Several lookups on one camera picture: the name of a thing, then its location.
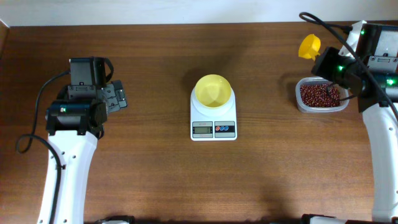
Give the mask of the yellow plastic scoop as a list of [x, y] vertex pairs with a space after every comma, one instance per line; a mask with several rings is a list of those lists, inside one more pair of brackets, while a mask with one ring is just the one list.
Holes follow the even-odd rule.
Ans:
[[319, 50], [321, 47], [320, 39], [314, 35], [310, 34], [304, 38], [300, 44], [298, 50], [298, 56], [304, 59], [316, 60], [316, 57], [320, 55]]

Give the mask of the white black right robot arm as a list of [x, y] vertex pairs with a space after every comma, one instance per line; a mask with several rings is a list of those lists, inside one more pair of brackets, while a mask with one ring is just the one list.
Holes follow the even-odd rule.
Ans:
[[368, 132], [374, 177], [374, 223], [397, 223], [397, 26], [353, 24], [341, 49], [320, 53], [310, 34], [299, 57], [314, 60], [311, 73], [350, 90]]

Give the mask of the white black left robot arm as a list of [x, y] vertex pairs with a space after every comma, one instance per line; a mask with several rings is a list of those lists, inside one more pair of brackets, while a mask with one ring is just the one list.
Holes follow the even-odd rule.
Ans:
[[70, 83], [46, 110], [49, 160], [38, 223], [83, 223], [93, 154], [110, 113], [127, 107], [108, 58], [70, 59]]

